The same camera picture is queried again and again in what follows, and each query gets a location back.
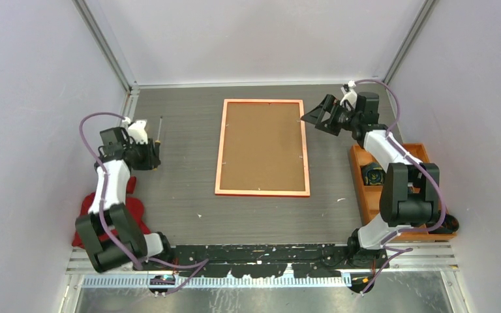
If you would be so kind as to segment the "black yellow screwdriver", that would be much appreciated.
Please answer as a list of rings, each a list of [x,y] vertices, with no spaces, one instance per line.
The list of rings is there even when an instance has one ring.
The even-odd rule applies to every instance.
[[[163,124],[163,116],[161,115],[160,118],[159,118],[159,125],[158,125],[157,135],[156,135],[156,138],[155,138],[155,145],[156,146],[159,146],[161,144],[160,135],[161,135],[161,131],[162,131],[162,124]]]

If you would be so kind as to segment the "red picture frame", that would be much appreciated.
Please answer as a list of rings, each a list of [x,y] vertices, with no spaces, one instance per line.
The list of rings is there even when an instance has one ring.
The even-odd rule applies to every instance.
[[[224,100],[215,194],[309,197],[303,114],[302,100]]]

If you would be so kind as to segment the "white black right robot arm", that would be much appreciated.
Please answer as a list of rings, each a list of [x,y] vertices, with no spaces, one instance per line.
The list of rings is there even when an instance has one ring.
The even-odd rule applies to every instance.
[[[386,244],[403,233],[439,228],[446,215],[438,166],[413,156],[379,123],[379,101],[370,92],[348,92],[340,100],[326,95],[301,116],[302,121],[334,136],[342,130],[351,132],[385,173],[378,214],[348,238],[345,260],[358,268],[380,258]]]

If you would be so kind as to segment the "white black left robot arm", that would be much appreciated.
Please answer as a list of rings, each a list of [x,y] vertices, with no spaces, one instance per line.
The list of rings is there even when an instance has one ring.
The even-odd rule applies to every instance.
[[[174,261],[170,243],[159,231],[144,233],[129,211],[127,196],[132,171],[154,170],[160,165],[160,143],[147,135],[140,121],[103,130],[100,137],[95,197],[88,211],[75,221],[89,261],[98,273],[144,257],[157,269],[168,269]]]

